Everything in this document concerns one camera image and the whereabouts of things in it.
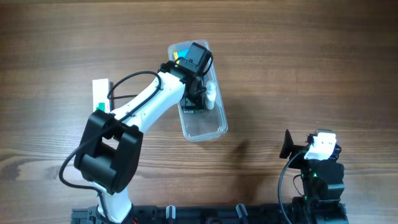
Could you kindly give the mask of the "white spray bottle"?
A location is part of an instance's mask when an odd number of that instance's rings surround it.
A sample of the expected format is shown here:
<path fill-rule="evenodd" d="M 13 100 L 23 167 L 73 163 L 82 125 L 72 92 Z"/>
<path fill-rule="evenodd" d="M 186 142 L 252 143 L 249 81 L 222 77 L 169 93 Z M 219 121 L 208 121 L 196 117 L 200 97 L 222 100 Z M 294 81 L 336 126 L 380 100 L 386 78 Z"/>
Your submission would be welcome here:
<path fill-rule="evenodd" d="M 214 81 L 207 81 L 206 83 L 206 99 L 205 104 L 208 110 L 212 110 L 215 107 L 216 101 L 216 84 Z"/>

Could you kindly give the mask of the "clear plastic container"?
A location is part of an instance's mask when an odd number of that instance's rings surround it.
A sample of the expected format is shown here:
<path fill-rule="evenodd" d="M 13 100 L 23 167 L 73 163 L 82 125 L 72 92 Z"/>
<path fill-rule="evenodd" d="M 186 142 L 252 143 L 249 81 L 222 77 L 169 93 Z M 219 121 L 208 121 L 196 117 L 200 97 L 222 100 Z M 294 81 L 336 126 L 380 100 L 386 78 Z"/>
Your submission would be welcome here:
<path fill-rule="evenodd" d="M 182 124 L 182 131 L 185 139 L 191 142 L 208 141 L 216 139 L 228 130 L 228 122 L 224 110 L 223 100 L 219 88 L 218 78 L 215 68 L 212 64 L 208 64 L 210 71 L 202 78 L 206 87 L 207 81 L 214 81 L 216 84 L 216 101 L 212 110 L 206 108 L 202 113 L 184 114 L 180 103 L 178 110 Z"/>

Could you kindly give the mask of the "blue cough drops box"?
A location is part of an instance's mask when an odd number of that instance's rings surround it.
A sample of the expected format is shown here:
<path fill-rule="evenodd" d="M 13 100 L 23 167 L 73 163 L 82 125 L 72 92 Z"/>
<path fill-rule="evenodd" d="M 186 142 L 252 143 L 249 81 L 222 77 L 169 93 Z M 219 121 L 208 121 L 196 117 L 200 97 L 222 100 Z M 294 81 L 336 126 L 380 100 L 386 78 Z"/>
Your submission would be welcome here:
<path fill-rule="evenodd" d="M 208 49 L 193 43 L 188 49 L 174 53 L 175 62 L 199 77 L 205 75 L 205 68 L 210 58 Z"/>

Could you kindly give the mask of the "dark green tape box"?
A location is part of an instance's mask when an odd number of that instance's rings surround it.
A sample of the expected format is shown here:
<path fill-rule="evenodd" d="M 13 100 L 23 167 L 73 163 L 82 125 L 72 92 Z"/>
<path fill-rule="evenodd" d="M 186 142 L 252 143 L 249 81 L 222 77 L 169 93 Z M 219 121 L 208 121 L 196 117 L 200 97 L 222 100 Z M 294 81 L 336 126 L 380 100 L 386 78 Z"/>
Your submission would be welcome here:
<path fill-rule="evenodd" d="M 203 109 L 200 108 L 182 108 L 184 114 L 197 114 L 202 113 Z"/>

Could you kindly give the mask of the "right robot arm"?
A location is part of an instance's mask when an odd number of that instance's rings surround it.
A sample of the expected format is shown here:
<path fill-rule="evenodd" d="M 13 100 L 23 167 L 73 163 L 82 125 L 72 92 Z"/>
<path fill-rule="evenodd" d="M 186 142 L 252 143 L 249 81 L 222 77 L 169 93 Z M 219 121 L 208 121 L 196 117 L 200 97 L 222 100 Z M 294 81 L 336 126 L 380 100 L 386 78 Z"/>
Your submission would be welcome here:
<path fill-rule="evenodd" d="M 283 223 L 348 223 L 345 206 L 340 202 L 345 189 L 345 167 L 337 162 L 340 152 L 333 131 L 318 129 L 307 136 L 307 145 L 298 146 L 286 130 L 279 157 L 289 161 L 277 188 Z M 300 170 L 303 194 L 284 205 L 282 182 L 289 168 Z"/>

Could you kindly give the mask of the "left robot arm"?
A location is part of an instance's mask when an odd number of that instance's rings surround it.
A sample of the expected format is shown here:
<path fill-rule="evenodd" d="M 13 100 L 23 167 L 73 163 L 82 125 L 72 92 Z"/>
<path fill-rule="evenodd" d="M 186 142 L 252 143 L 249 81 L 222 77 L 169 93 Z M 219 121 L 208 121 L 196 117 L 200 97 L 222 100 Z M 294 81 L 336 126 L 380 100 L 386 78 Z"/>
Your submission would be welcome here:
<path fill-rule="evenodd" d="M 97 220 L 124 223 L 133 204 L 126 187 L 136 173 L 144 133 L 173 105 L 188 114 L 205 110 L 204 77 L 212 53 L 194 42 L 183 57 L 163 63 L 154 81 L 126 105 L 88 118 L 74 166 L 97 192 Z"/>

